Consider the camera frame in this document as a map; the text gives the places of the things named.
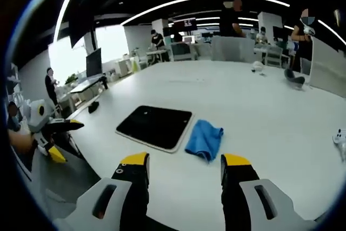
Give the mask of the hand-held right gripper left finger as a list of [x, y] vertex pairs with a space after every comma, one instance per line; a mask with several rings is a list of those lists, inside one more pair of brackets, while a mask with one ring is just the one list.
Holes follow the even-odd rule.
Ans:
[[82, 194], [76, 209], [56, 219], [58, 230], [135, 230], [145, 225], [149, 203], [147, 152], [122, 159], [111, 178], [100, 179]]

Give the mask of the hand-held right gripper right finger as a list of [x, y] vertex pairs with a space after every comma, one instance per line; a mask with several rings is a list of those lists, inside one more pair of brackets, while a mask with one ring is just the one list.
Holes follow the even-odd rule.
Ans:
[[268, 179], [258, 177], [250, 161], [221, 155], [221, 201], [226, 230], [313, 230], [292, 199]]

